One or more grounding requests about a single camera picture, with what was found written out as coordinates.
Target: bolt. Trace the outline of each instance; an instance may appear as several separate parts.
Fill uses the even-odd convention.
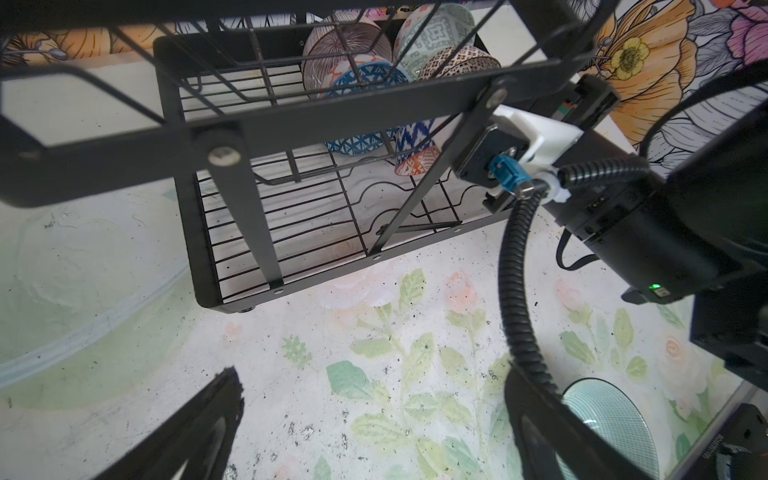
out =
[[[36,162],[40,161],[42,158],[42,152],[40,150],[34,150],[34,151],[20,151],[18,152],[18,157],[22,160]]]
[[[515,187],[515,198],[518,200],[526,200],[533,197],[533,193],[535,191],[536,187],[533,186],[532,181],[523,181],[517,187]]]
[[[208,152],[208,162],[216,167],[231,167],[241,158],[240,152],[232,147],[216,147]]]
[[[493,94],[488,98],[488,101],[485,102],[485,107],[496,108],[497,106],[501,105],[506,98],[507,89],[499,88],[497,91],[493,92]]]

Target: yellow flower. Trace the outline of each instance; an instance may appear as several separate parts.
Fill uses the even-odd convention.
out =
[[[624,43],[624,48],[611,57],[611,67],[619,80],[629,80],[643,69],[643,60],[648,58],[648,45],[638,38],[630,38]]]
[[[605,78],[621,102],[611,118],[637,145],[663,114],[680,103],[696,72],[697,46],[685,38],[690,0],[672,0],[654,15],[657,0],[640,0],[598,32],[598,54],[584,73]]]

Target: wire rack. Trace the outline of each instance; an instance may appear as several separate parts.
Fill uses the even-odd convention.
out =
[[[222,12],[233,3],[242,8],[240,2],[224,2]],[[430,79],[395,86],[390,78],[422,33],[429,34],[442,2],[417,24],[386,74],[374,79],[361,73],[354,58],[373,51],[384,36],[394,42],[402,13],[388,10],[376,22],[376,37],[352,48],[349,29],[366,10],[350,18],[328,3],[326,14],[294,14],[289,25],[246,15],[233,28],[233,22],[199,12],[205,20],[184,22],[191,33],[174,35],[171,24],[157,22],[165,36],[155,41],[153,53],[120,28],[109,27],[154,66],[162,116],[70,65],[3,71],[3,80],[75,75],[157,126],[46,147],[3,117],[0,133],[15,140],[3,153],[8,165],[0,195],[9,203],[33,206],[173,176],[198,302],[228,313],[248,310],[505,219],[508,212],[483,207],[485,188],[459,180],[450,166],[503,101],[537,98],[568,82],[590,58],[591,38],[615,0],[604,2],[586,25],[562,2],[513,1],[535,45],[500,69],[438,78],[463,46],[484,48],[478,32],[507,3],[497,1]],[[269,5],[263,6],[270,13]],[[137,11],[144,16],[133,20],[158,20]],[[40,22],[73,21],[65,13],[59,18],[49,13]],[[326,20],[318,22],[321,17]],[[318,27],[329,29],[341,48],[304,55],[303,46]],[[539,50],[547,59],[526,63]],[[353,81],[306,90],[303,66],[324,58],[347,59]],[[395,150],[388,129],[431,118],[442,122],[426,139],[412,149]],[[449,125],[455,130],[426,174],[394,175],[399,155],[419,151]],[[382,146],[363,155],[336,154],[323,144],[370,132],[379,132]],[[212,152],[221,148],[236,160],[214,161]],[[40,168],[42,162],[46,168]]]

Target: blue connector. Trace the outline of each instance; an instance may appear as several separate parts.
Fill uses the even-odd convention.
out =
[[[517,160],[508,155],[498,155],[491,161],[491,173],[505,190],[519,196],[522,190],[533,186],[531,176],[523,170]]]

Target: bowl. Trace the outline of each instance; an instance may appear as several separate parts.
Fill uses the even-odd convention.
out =
[[[361,79],[364,82],[374,82],[386,78],[389,70],[392,68],[392,62],[383,60],[364,61],[370,56],[371,55],[355,56],[355,63],[357,64]],[[347,67],[346,71],[344,71],[342,74],[339,74],[339,71],[345,67],[345,64]],[[374,88],[387,88],[396,84],[408,83],[409,80],[410,79],[408,74],[400,67],[398,67],[385,82],[381,84],[370,85],[367,88],[369,90]],[[340,97],[342,95],[361,91],[361,87],[359,86],[355,72],[349,67],[348,61],[339,62],[339,64],[334,68],[334,71],[328,74],[323,80],[323,84],[325,84],[327,81],[331,82],[328,84],[329,87],[345,87],[339,90],[328,91],[323,95],[323,98]],[[365,114],[375,115],[376,112],[366,112]],[[390,128],[387,130],[387,134],[389,135],[390,139],[395,137],[395,132],[395,128]],[[326,142],[325,145],[326,148],[332,152],[339,152],[345,155],[361,155],[370,151],[374,151],[376,148],[381,147],[383,143],[384,140],[382,139],[381,134],[379,132],[375,132],[371,134],[358,135],[351,138],[329,141]]]
[[[336,20],[339,22],[354,22],[356,19],[357,14],[355,12],[336,13]],[[331,17],[323,19],[323,22],[332,21]],[[350,51],[367,51],[370,49],[370,54],[383,58],[385,61],[392,61],[392,45],[389,43],[389,38],[386,35],[379,36],[381,31],[379,26],[365,16],[354,25],[339,26],[339,30],[344,35]],[[304,44],[304,56],[332,53],[338,53],[339,55],[327,58],[314,58],[302,62],[301,72],[304,89],[311,91],[320,88],[328,72],[340,60],[346,58],[342,53],[344,51],[344,46],[339,39],[339,35],[334,31],[333,26],[314,28]],[[321,96],[320,94],[312,95],[315,98]]]
[[[453,48],[443,48],[433,54],[424,65],[424,68],[422,68],[419,80],[431,77],[442,65],[442,62],[451,56]],[[455,57],[451,59],[437,77],[450,77],[473,71],[488,70],[489,68],[499,68],[500,66],[501,64],[499,64],[498,60],[483,50],[472,46],[465,46],[456,53]],[[459,115],[439,132],[435,132],[446,118],[448,117],[420,121],[397,129],[395,134],[397,151],[410,151],[410,153],[398,155],[395,174],[411,176],[427,173],[440,156],[445,142],[453,135],[462,116]],[[420,147],[419,145],[427,137],[429,137],[429,140]]]
[[[400,58],[402,55],[399,64],[411,78],[419,78],[419,73],[429,57],[443,48],[459,45],[475,27],[475,18],[466,7],[455,3],[440,5],[424,31],[413,42],[411,48],[405,51],[411,38],[434,7],[434,5],[424,5],[409,15],[395,39],[393,57]],[[469,45],[474,42],[474,36],[468,40]]]
[[[396,130],[395,148],[398,152],[410,151],[414,148],[418,148],[418,150],[398,155],[395,174],[409,177],[427,173],[440,156],[443,144],[451,137],[462,116],[459,115],[454,118],[443,129],[435,133],[434,130],[447,118],[449,117],[417,121],[413,124],[399,127]],[[429,140],[421,144],[427,137],[430,137]]]
[[[440,65],[451,56],[454,48],[455,47],[443,48],[441,51],[436,52],[430,57],[419,73],[419,80],[428,80],[431,78],[432,74],[440,68]],[[489,70],[491,68],[500,68],[501,66],[502,64],[488,52],[472,45],[466,45],[456,52],[456,55],[451,58],[451,61],[443,67],[442,71],[437,74],[436,77],[452,77],[455,75],[474,73],[476,71]]]
[[[583,379],[563,394],[563,403],[614,450],[651,478],[659,478],[654,440],[643,416],[618,388],[604,380]],[[566,480],[578,480],[558,456]]]

